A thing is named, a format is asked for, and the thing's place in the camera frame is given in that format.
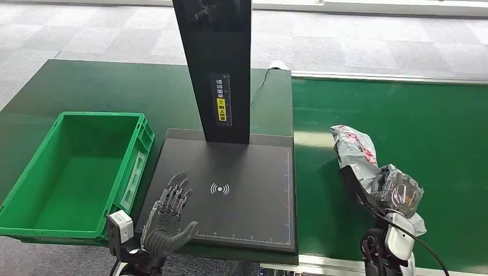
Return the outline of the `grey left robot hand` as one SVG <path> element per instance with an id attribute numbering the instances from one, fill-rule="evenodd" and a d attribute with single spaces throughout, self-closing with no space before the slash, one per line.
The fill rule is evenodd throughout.
<path id="1" fill-rule="evenodd" d="M 193 239 L 197 221 L 181 228 L 181 214 L 193 190 L 187 189 L 188 173 L 177 173 L 154 202 L 140 238 L 142 250 L 165 258 Z"/>

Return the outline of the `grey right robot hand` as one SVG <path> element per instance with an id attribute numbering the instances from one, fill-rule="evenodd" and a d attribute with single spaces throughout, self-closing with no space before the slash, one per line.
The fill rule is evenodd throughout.
<path id="1" fill-rule="evenodd" d="M 372 182 L 370 195 L 380 206 L 410 219 L 416 214 L 424 189 L 411 176 L 389 164 L 380 168 Z"/>

